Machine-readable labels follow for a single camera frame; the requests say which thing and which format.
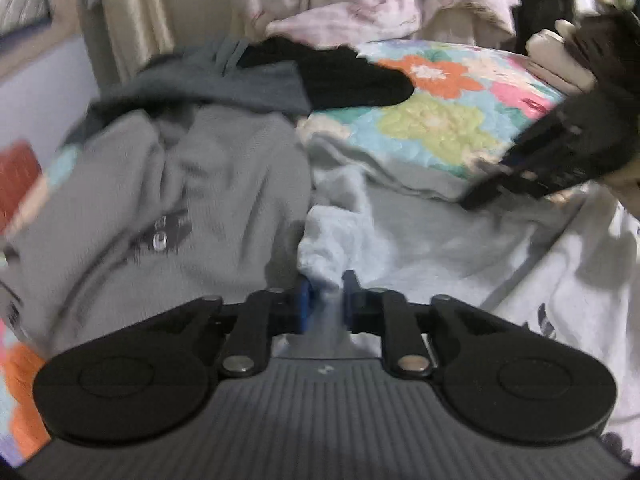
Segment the light grey sweatshirt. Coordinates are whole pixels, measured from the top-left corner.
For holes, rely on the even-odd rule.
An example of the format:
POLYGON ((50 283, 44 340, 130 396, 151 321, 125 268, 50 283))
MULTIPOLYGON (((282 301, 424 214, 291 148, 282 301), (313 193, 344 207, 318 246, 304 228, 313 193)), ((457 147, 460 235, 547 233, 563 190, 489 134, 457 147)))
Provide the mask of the light grey sweatshirt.
POLYGON ((370 336, 342 321, 342 277, 435 295, 585 351, 618 388, 603 443, 639 459, 639 223, 604 186, 562 202, 507 195, 475 212, 457 203, 465 182, 446 171, 315 136, 307 144, 314 202, 297 264, 319 289, 309 348, 318 356, 374 356, 370 336))

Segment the floral bed quilt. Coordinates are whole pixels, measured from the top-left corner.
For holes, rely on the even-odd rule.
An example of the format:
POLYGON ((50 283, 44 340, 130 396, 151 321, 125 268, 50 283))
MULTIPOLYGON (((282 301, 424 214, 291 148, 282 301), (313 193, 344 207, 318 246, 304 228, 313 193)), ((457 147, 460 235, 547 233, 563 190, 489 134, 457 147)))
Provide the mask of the floral bed quilt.
MULTIPOLYGON (((392 106, 311 110, 300 116, 252 112, 214 103, 147 115, 160 119, 211 105, 278 114, 294 126, 308 162, 308 142, 315 136, 329 136, 378 158, 446 171, 466 185, 474 162, 484 162, 504 151, 522 130, 560 99, 558 92, 527 75, 517 58, 501 51, 455 44, 414 46, 392 42, 369 44, 357 53, 360 58, 405 73, 414 85, 412 97, 392 106)), ((62 145, 60 161, 64 171, 43 204, 70 176, 79 153, 93 138, 82 145, 62 145)), ((296 247, 296 280, 306 276, 299 270, 297 252, 314 202, 311 168, 310 180, 310 206, 296 247)), ((47 431, 32 403, 30 389, 36 371, 52 356, 40 356, 27 342, 14 336, 2 365, 1 452, 8 462, 18 464, 47 442, 47 431)))

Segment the grey polo shirt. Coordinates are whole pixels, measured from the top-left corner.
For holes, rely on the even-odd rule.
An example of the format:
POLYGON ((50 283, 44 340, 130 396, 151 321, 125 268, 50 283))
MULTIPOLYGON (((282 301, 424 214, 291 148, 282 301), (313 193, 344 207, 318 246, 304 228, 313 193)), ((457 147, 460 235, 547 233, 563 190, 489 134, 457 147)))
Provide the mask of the grey polo shirt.
POLYGON ((307 156, 278 114, 120 118, 1 250, 1 317, 40 356, 203 296, 291 287, 307 156))

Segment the black garment on bed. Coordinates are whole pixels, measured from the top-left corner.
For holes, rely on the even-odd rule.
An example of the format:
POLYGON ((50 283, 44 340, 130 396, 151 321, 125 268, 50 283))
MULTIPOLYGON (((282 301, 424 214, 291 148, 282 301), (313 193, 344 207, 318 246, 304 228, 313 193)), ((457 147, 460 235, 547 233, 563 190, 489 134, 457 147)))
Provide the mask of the black garment on bed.
POLYGON ((312 110, 392 106, 407 101, 414 92, 411 79, 401 70, 360 58, 346 46, 319 50, 272 37, 247 47, 239 66, 283 62, 296 65, 312 110))

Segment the dark grey garment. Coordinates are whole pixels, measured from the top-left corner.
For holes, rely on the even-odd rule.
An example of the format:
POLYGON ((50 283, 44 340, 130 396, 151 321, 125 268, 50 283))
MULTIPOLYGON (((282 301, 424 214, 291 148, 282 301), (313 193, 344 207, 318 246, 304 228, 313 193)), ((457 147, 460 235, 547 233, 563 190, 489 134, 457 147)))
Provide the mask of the dark grey garment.
POLYGON ((63 144, 85 144, 136 110, 157 116, 176 107, 214 103, 252 112, 309 114, 311 102, 295 62, 241 67, 247 48, 244 40, 222 38, 157 55, 131 79, 93 100, 63 144))

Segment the pink red suitcase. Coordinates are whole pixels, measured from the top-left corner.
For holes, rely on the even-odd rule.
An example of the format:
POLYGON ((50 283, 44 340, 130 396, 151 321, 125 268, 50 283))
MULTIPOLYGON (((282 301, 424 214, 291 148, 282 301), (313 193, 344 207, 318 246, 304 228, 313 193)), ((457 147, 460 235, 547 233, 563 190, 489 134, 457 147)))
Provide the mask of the pink red suitcase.
POLYGON ((1 151, 1 234, 13 234, 32 222, 47 196, 46 179, 27 141, 1 151))

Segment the beige curtain right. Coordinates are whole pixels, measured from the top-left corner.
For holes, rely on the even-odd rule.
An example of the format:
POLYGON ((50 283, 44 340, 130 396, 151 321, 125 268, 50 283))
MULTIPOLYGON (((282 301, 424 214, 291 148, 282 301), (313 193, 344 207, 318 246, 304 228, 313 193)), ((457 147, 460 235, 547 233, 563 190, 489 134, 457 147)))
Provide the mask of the beige curtain right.
POLYGON ((77 0, 93 75, 104 90, 175 47, 167 0, 77 0))

